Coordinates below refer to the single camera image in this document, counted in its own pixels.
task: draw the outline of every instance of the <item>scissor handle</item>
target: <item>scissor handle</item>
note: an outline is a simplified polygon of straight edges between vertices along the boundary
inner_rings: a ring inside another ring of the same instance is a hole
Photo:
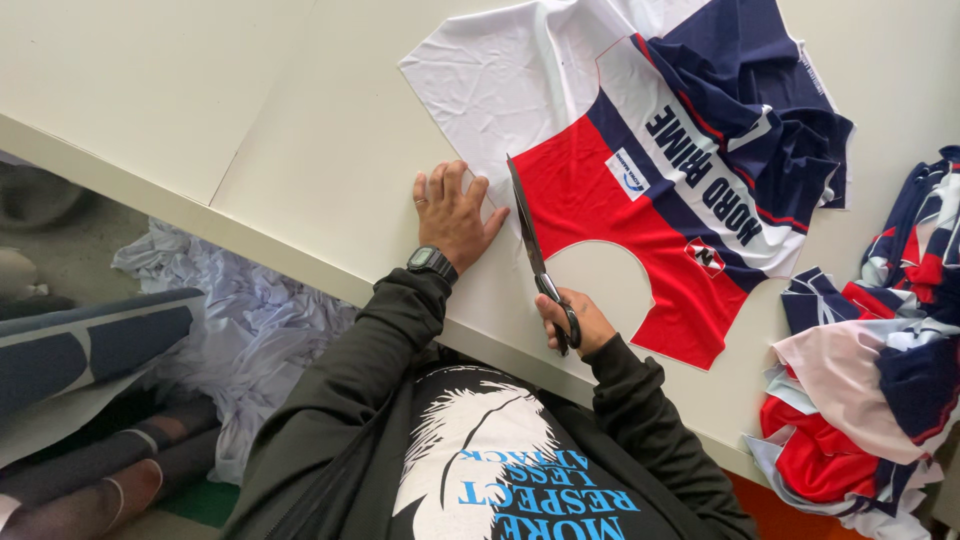
[[[549,296],[550,300],[560,304],[560,307],[566,312],[566,321],[570,324],[570,335],[567,335],[557,323],[553,324],[553,330],[557,335],[557,354],[566,356],[569,348],[579,349],[580,321],[577,319],[577,312],[573,310],[573,307],[570,307],[570,304],[561,300],[560,293],[557,292],[557,287],[550,280],[550,276],[537,274],[534,276],[534,283],[537,285],[538,291]]]

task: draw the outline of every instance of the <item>white table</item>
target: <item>white table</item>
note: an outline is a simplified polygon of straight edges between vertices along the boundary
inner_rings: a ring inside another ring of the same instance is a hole
[[[308,0],[202,9],[96,0],[82,11],[10,0],[0,13],[0,149],[363,305],[370,284],[416,247],[414,173],[454,157],[396,63],[448,16],[514,2],[354,0],[311,12]],[[842,285],[905,174],[960,142],[960,4],[780,8],[858,125],[853,210],[816,212],[797,266],[820,265]],[[505,231],[461,279],[441,341],[588,405],[588,367],[544,346],[518,245]],[[547,266],[624,335],[643,320],[649,284],[624,250],[588,242]],[[785,285],[771,280],[750,296],[708,373],[660,359],[667,395],[708,452],[758,481],[740,435],[756,431],[760,372],[787,335]]]

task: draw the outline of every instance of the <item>watch face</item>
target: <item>watch face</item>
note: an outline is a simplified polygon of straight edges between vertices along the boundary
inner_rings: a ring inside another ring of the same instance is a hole
[[[420,248],[410,257],[411,266],[423,266],[433,253],[432,248]]]

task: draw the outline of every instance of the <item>wristwatch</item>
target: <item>wristwatch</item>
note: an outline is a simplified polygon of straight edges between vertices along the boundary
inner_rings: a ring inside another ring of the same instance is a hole
[[[411,272],[436,272],[452,287],[460,278],[450,261],[440,253],[437,246],[420,246],[407,260],[407,270]]]

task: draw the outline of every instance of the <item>scissors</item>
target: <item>scissors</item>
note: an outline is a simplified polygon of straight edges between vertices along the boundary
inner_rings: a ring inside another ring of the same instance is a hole
[[[534,222],[530,219],[530,208],[527,207],[527,198],[523,194],[523,185],[520,184],[520,175],[516,172],[514,161],[507,155],[507,165],[510,166],[510,175],[514,178],[514,195],[516,196],[516,210],[520,218],[520,235],[523,236],[523,245],[527,249],[527,258],[530,259],[530,266],[534,270],[534,283],[537,284],[537,290],[550,297],[551,300],[560,304],[560,307],[566,311],[566,320],[570,323],[570,335],[567,335],[560,325],[553,324],[553,330],[557,333],[557,352],[560,356],[566,356],[568,348],[580,348],[580,321],[577,320],[577,312],[570,307],[570,304],[564,302],[557,292],[557,287],[553,285],[553,280],[546,273],[546,264],[543,263],[543,252],[540,250],[540,243],[537,242],[537,233],[534,231]]]

